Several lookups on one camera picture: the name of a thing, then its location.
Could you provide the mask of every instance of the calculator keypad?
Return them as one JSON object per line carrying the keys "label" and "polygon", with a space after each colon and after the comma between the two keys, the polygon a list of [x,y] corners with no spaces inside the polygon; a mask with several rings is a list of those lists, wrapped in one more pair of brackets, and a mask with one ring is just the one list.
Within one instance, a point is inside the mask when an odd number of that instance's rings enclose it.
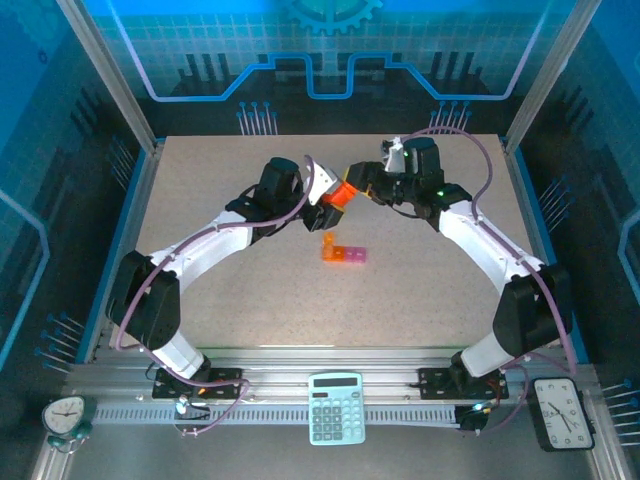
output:
{"label": "calculator keypad", "polygon": [[313,400],[310,406],[311,438],[314,443],[360,443],[364,437],[363,404],[360,393],[348,398]]}

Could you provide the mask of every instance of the clock face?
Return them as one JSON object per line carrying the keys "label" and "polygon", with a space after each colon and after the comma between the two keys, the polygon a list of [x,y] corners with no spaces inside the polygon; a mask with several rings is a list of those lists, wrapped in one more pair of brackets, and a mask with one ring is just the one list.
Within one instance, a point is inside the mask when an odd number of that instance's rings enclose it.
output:
{"label": "clock face", "polygon": [[568,378],[541,378],[534,387],[551,446],[556,450],[593,447],[575,384]]}
{"label": "clock face", "polygon": [[65,435],[76,427],[83,414],[84,399],[66,397],[50,403],[42,413],[42,420],[51,433]]}

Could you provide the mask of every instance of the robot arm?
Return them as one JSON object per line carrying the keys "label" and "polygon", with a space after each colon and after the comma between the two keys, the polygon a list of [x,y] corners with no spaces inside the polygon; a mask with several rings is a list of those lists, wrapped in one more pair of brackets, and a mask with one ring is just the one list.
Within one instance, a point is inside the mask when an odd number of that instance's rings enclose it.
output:
{"label": "robot arm", "polygon": [[[483,377],[515,358],[558,338],[557,326],[538,284],[525,268],[530,265],[551,290],[565,329],[571,329],[571,299],[567,273],[559,265],[525,252],[498,230],[480,210],[473,215],[471,195],[460,185],[446,183],[438,147],[431,138],[404,144],[399,138],[383,142],[381,162],[352,165],[346,181],[380,205],[410,203],[416,217],[455,242],[489,277],[500,295],[492,331],[452,359],[459,385]],[[517,257],[496,241],[490,228]]]}
{"label": "robot arm", "polygon": [[[309,231],[334,227],[343,211],[327,198],[339,192],[341,186],[331,170],[314,163],[307,201],[293,219],[302,219]],[[225,211],[187,239],[150,256],[136,251],[126,255],[112,287],[107,316],[120,325],[143,281],[169,257],[134,310],[126,333],[182,378],[206,380],[209,360],[180,332],[181,294],[224,258],[283,228],[288,221],[279,226],[259,225],[277,221],[289,213],[302,201],[302,195],[298,166],[283,158],[272,158],[257,185],[230,202]],[[215,228],[222,224],[233,226]]]}

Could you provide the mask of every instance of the calculator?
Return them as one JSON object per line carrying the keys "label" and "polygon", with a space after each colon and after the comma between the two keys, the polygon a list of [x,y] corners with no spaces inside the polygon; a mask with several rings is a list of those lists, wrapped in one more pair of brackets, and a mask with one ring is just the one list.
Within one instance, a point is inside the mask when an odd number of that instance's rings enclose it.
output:
{"label": "calculator", "polygon": [[309,441],[312,445],[364,442],[362,375],[318,373],[309,377]]}

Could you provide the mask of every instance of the glass wall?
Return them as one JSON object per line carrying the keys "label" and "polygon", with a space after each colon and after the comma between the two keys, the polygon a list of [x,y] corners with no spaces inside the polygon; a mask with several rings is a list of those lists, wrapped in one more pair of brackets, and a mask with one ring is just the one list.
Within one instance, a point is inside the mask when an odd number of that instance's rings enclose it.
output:
{"label": "glass wall", "polygon": [[605,386],[640,380],[638,22],[637,2],[602,2],[522,145]]}
{"label": "glass wall", "polygon": [[0,56],[0,464],[20,479],[79,337],[48,318],[82,330],[139,148],[55,2],[0,1]]}
{"label": "glass wall", "polygon": [[504,133],[574,2],[86,4],[165,136]]}

